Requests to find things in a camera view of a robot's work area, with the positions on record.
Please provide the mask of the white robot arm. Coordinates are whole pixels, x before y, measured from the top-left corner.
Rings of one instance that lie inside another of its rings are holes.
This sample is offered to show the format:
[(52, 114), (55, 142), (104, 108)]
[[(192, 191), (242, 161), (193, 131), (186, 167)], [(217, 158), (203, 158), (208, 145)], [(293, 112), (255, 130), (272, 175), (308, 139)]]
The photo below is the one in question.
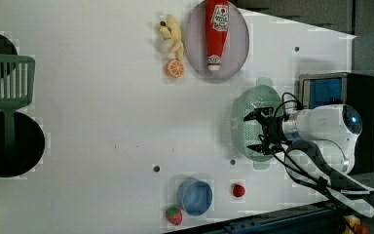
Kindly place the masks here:
[(374, 188), (350, 177), (362, 132), (355, 109), (332, 104), (279, 116), (275, 108), (261, 107), (243, 119), (262, 128), (260, 142), (251, 150), (273, 157), (281, 153), (280, 163), (294, 182), (314, 189), (341, 210), (374, 218)]

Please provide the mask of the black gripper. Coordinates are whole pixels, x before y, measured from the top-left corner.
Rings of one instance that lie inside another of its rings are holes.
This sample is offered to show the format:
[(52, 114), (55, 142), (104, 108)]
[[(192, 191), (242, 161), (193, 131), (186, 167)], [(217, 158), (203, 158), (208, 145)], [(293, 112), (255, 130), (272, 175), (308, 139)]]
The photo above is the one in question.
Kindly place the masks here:
[(262, 127), (262, 134), (259, 135), (260, 144), (248, 145), (247, 148), (263, 155), (270, 155), (282, 151), (282, 144), (288, 143), (283, 133), (282, 117), (271, 117), (272, 107), (259, 107), (243, 117), (245, 122), (257, 120)]

